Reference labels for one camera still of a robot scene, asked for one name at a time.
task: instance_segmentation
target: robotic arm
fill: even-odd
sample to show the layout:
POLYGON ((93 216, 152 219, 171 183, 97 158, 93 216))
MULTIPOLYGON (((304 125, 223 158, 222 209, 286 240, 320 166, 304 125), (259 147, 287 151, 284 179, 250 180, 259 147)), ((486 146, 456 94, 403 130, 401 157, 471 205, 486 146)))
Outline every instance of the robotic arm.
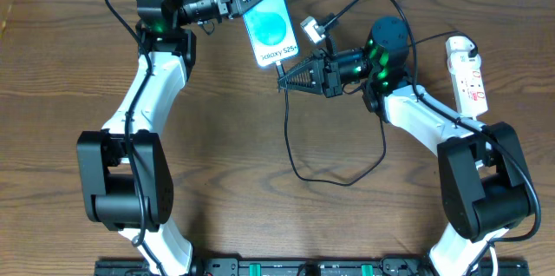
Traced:
POLYGON ((405 21, 381 18, 364 47, 341 52, 323 29, 326 20, 318 23, 309 17, 301 26, 312 42, 325 39, 326 49, 314 50, 287 73, 278 66, 279 88, 331 98, 341 95, 346 84, 361 82, 359 89, 369 112, 406 130, 438 157, 443 208, 450 223, 429 254, 439 275, 464 274, 490 240, 534 213, 537 197, 526 185, 530 175, 515 131, 504 122, 487 126, 471 118, 487 110, 481 59, 471 40, 457 36, 447 41, 447 64, 459 111, 455 112, 413 84, 406 64, 405 21), (476 131, 506 149, 524 173, 517 171, 509 155, 493 148, 476 131), (481 179, 477 168, 482 166, 495 166, 497 173, 481 179))
POLYGON ((212 19, 221 23, 224 17, 242 16, 261 1, 136 0, 140 21, 135 34, 141 43, 137 75, 102 130, 82 132, 77 142, 87 216, 134 244, 141 229, 146 230, 136 246, 151 273, 202 274, 202 266, 193 261, 191 243, 170 215, 173 183, 160 143, 173 100, 195 64, 196 36, 181 26, 204 26, 212 19), (110 167, 129 163, 130 156, 136 175, 109 172, 110 167), (138 196, 143 196, 144 208, 138 196))

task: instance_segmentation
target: black cable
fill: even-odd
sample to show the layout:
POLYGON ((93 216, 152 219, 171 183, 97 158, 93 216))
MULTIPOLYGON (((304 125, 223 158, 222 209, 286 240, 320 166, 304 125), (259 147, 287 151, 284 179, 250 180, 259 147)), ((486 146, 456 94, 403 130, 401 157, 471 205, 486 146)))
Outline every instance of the black cable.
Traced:
POLYGON ((211 30, 207 30, 205 28, 205 24, 201 23, 199 24, 199 27, 208 35, 210 36, 212 33, 214 33, 214 30, 216 30, 216 25, 214 25, 214 21, 210 20, 208 21, 211 25, 212 25, 212 29, 211 30))
POLYGON ((465 272, 465 276, 470 276, 472 274, 473 267, 482 260, 484 255, 486 255, 487 250, 489 250, 490 246, 493 246, 493 243, 491 242, 491 240, 486 242, 486 246, 482 248, 480 253, 478 253, 478 255, 474 258, 474 260, 468 265, 467 271, 465 272))
POLYGON ((333 38, 333 36, 330 33, 326 34, 326 48, 331 49, 331 54, 333 56, 337 55, 336 39, 333 38))
POLYGON ((468 40, 470 41, 470 43, 472 43, 472 44, 474 45, 473 51, 475 51, 476 53, 478 53, 478 44, 477 44, 469 35, 467 35, 467 34, 464 33, 464 32, 461 32, 461 31, 459 31, 459 30, 452 30, 452 31, 448 31, 448 32, 443 32, 443 33, 440 33, 440 34, 436 34, 436 35, 433 35, 433 36, 428 36, 428 37, 426 37, 426 38, 421 39, 420 41, 416 41, 416 42, 415 42, 415 45, 418 45, 419 43, 427 42, 427 41, 432 40, 432 39, 437 38, 437 37, 448 36, 448 35, 455 35, 455 34, 456 34, 456 35, 459 35, 459 36, 464 36, 464 37, 468 38, 468 40))
POLYGON ((295 168, 295 162, 293 161, 293 156, 291 154, 291 147, 289 146, 289 137, 287 136, 287 123, 288 122, 289 122, 289 90, 287 89, 287 85, 285 85, 285 121, 284 121, 285 145, 287 146, 287 154, 289 155, 289 161, 291 162, 291 166, 293 167, 293 172, 295 172, 295 175, 301 181, 322 182, 322 183, 328 183, 328 184, 337 185, 337 186, 349 187, 349 186, 354 185, 355 183, 357 183, 359 180, 361 180, 364 176, 368 175, 370 172, 372 172, 372 170, 374 170, 374 168, 377 167, 382 162, 383 158, 385 157, 385 154, 386 154, 385 132, 383 131, 383 121, 382 121, 382 119, 380 119, 380 129, 382 130, 383 153, 382 153, 382 156, 380 156, 380 159, 378 159, 378 161, 376 161, 374 163, 374 165, 371 168, 369 168, 366 172, 360 174, 353 181, 348 182, 348 183, 340 183, 340 182, 337 182, 337 181, 328 181, 328 180, 304 178, 303 176, 301 176, 298 173, 297 168, 295 168))
MULTIPOLYGON (((328 27, 333 26, 333 23, 339 19, 339 17, 341 17, 345 12, 347 12, 347 10, 349 10, 351 7, 353 7, 359 0, 354 0, 352 1, 350 4, 348 4, 345 8, 343 8, 341 11, 339 11, 339 13, 332 17, 331 20, 329 20, 326 24, 323 25, 323 27, 325 29, 328 29, 328 27)), ((394 5, 397 5, 397 2, 395 0, 389 0, 392 3, 394 3, 394 5)))
POLYGON ((344 84, 344 85, 341 87, 341 90, 342 90, 343 93, 346 94, 346 95, 353 95, 353 94, 355 94, 357 91, 359 91, 359 90, 362 89, 362 85, 360 85, 360 86, 357 86, 357 87, 356 87, 355 89, 353 89, 352 91, 347 92, 347 91, 345 91, 345 87, 347 87, 347 84, 344 84))
POLYGON ((140 52, 145 56, 145 59, 147 60, 147 71, 145 74, 145 78, 143 79, 142 83, 139 86, 139 89, 135 93, 133 100, 129 104, 129 109, 125 114, 125 128, 124 128, 124 139, 125 139, 127 157, 129 158, 129 165, 131 166, 131 172, 134 177, 135 192, 137 193, 137 197, 139 199, 139 207, 140 207, 140 232, 137 238, 136 239, 134 238, 134 240, 131 241, 131 244, 134 247, 137 247, 137 246, 141 246, 145 239, 145 233, 147 230, 147 210, 146 210, 147 207, 145 205, 145 198, 142 192, 142 185, 140 184, 140 177, 139 177, 139 173, 137 171, 137 165, 134 159, 134 148, 133 148, 133 144, 131 143, 131 136, 129 134, 129 130, 130 130, 131 121, 133 119, 135 106, 137 104, 137 101, 139 101, 140 94, 147 86, 148 80, 150 79, 150 75, 152 74, 153 64, 140 38, 135 34, 133 29, 131 29, 131 27, 125 22, 125 20, 123 20, 120 14, 117 11, 115 11, 114 7, 112 7, 112 4, 110 3, 110 0, 104 0, 104 3, 106 3, 108 9, 112 12, 112 14, 114 14, 114 16, 121 23, 121 25, 123 25, 123 27, 127 30, 127 32, 129 32, 129 34, 137 42, 137 44, 139 45, 140 52))
POLYGON ((410 275, 409 275, 409 276, 416 276, 415 271, 413 271, 413 269, 410 268, 410 265, 408 264, 408 262, 407 262, 405 259, 403 259, 402 261, 405 262, 405 264, 407 265, 407 269, 408 269, 408 271, 410 272, 410 275))
POLYGON ((153 252, 150 250, 150 248, 147 246, 147 244, 142 245, 142 248, 145 249, 145 253, 147 254, 147 256, 156 265, 156 269, 158 269, 158 272, 160 272, 160 276, 167 276, 166 271, 164 270, 164 267, 162 266, 162 263, 158 259, 156 259, 153 252))
POLYGON ((301 272, 304 270, 304 268, 305 268, 308 264, 309 264, 309 262, 306 261, 306 262, 304 262, 301 266, 298 267, 297 276, 300 276, 300 275, 301 275, 301 272))

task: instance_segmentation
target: power strip plug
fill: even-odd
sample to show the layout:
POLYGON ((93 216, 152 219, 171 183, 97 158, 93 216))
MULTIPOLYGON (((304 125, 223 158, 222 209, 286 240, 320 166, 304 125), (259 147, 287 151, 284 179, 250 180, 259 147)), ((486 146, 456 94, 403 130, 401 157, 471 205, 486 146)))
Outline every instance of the power strip plug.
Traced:
POLYGON ((453 36, 446 42, 447 66, 451 73, 457 112, 475 118, 487 111, 486 90, 482 81, 480 55, 469 57, 475 45, 464 36, 453 36))

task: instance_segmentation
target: white robotic arm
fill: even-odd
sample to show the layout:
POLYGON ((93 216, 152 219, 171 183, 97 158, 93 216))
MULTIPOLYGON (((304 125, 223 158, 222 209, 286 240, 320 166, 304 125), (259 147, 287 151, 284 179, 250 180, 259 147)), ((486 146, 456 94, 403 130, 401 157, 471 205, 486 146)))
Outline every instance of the white robotic arm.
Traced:
MULTIPOLYGON (((173 100, 186 85, 186 66, 182 56, 176 56, 171 52, 152 51, 148 55, 153 64, 153 73, 135 106, 130 133, 135 134, 144 129, 162 136, 173 100)), ((102 126, 102 129, 106 129, 110 134, 124 133, 125 114, 145 78, 147 68, 145 55, 141 55, 139 69, 131 88, 114 116, 102 126)))
MULTIPOLYGON (((424 94, 427 100, 433 103, 436 108, 453 118, 460 117, 458 113, 428 95, 422 86, 417 88, 418 92, 424 94)), ((393 93, 385 97, 384 108, 387 120, 392 125, 406 130, 435 155, 437 155, 438 145, 444 141, 450 138, 465 138, 473 134, 460 126, 456 126, 450 120, 426 106, 422 101, 416 99, 410 85, 394 90, 393 93)), ((467 118, 463 118, 462 121, 478 129, 485 125, 467 118)), ((483 162, 476 161, 475 165, 479 168, 483 166, 483 162)), ((453 226, 448 224, 440 242, 431 249, 429 254, 435 271, 440 276, 463 275, 491 238, 499 238, 508 231, 507 228, 502 227, 488 233, 482 240, 472 242, 461 237, 453 226)))
MULTIPOLYGON (((173 101, 186 85, 186 64, 181 55, 171 52, 153 51, 148 55, 153 64, 153 71, 135 107, 130 131, 135 134, 140 130, 146 130, 162 135, 173 101)), ((137 75, 131 88, 114 116, 104 124, 102 129, 110 134, 124 133, 125 114, 146 73, 147 61, 145 56, 141 55, 137 75)), ((121 162, 128 163, 128 158, 122 158, 121 162)), ((124 228, 119 233, 133 240, 139 231, 139 228, 124 228)), ((172 216, 166 223, 160 225, 157 232, 146 231, 143 245, 138 246, 138 249, 148 261, 152 274, 165 273, 168 276, 178 276, 189 273, 193 259, 193 246, 183 238, 172 216)))

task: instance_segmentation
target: green led light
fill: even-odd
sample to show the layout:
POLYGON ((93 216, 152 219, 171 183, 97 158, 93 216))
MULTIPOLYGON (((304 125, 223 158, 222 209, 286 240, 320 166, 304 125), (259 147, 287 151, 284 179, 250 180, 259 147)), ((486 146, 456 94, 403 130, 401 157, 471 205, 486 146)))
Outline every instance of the green led light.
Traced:
POLYGON ((164 31, 165 25, 161 22, 152 23, 152 30, 156 33, 162 33, 164 31))
POLYGON ((382 56, 380 57, 380 64, 385 67, 388 64, 388 60, 389 60, 389 53, 387 51, 384 51, 382 56))
POLYGON ((378 49, 372 49, 372 51, 370 51, 370 59, 374 58, 375 54, 377 54, 378 49))
POLYGON ((378 80, 383 80, 386 76, 388 76, 388 68, 383 68, 382 72, 378 73, 378 80))

